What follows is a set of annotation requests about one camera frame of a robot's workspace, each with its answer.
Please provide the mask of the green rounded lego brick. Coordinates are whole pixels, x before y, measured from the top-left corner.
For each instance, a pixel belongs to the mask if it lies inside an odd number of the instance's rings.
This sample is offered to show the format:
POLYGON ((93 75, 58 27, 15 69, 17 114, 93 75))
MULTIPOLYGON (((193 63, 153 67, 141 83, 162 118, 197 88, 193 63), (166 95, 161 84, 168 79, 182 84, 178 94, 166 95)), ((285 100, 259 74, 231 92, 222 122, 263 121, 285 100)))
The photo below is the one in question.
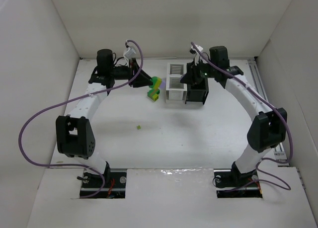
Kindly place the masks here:
POLYGON ((157 80, 161 80, 161 81, 162 81, 162 79, 161 79, 160 77, 157 77, 157 76, 152 77, 151 80, 152 80, 152 83, 153 83, 153 84, 151 85, 151 88, 153 88, 154 83, 155 83, 157 80))

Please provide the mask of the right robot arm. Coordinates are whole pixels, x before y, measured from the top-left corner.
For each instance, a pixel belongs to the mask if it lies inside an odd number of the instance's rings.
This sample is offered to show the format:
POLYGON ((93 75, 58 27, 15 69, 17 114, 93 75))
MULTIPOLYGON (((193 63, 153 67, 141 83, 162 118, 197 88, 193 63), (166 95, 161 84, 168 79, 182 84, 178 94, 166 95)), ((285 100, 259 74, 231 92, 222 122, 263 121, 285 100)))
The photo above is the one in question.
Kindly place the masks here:
POLYGON ((287 112, 283 108, 275 108, 263 99, 250 85, 244 72, 238 66, 230 65, 225 46, 212 47, 209 52, 210 55, 206 57, 201 46, 191 44, 190 53, 195 57, 187 64, 187 72, 180 82, 194 86, 212 78, 229 92, 249 115, 251 126, 247 133, 246 148, 233 162, 229 175, 215 180, 220 188, 243 187, 255 174, 266 154, 285 140, 287 112))

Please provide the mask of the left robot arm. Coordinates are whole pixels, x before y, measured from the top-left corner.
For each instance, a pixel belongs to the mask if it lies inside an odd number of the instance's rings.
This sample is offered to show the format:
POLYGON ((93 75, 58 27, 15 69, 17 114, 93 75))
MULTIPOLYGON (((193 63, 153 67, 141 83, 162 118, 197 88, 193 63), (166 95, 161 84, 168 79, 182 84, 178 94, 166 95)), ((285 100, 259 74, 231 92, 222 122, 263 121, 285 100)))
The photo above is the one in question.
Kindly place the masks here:
POLYGON ((56 119, 58 152, 91 168, 88 177, 102 174, 103 180, 109 181, 109 163, 95 151, 96 142, 90 120, 102 101, 114 89, 115 82, 127 80, 128 85, 133 88, 153 84, 151 77, 140 69, 135 55, 135 48, 127 47, 123 54, 126 64, 117 66, 110 49, 99 50, 97 65, 88 81, 85 98, 80 99, 69 114, 56 119))

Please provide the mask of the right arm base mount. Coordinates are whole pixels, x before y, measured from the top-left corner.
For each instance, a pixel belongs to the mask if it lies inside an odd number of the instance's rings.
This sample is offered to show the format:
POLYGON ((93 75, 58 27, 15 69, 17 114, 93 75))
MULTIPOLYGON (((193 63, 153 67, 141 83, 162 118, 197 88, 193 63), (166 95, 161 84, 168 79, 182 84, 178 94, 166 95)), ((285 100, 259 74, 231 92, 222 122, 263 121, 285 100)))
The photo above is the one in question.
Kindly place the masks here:
POLYGON ((230 169, 215 169, 213 185, 216 187, 217 198, 262 198, 261 188, 258 182, 244 185, 258 179, 254 170, 243 177, 236 178, 230 169))

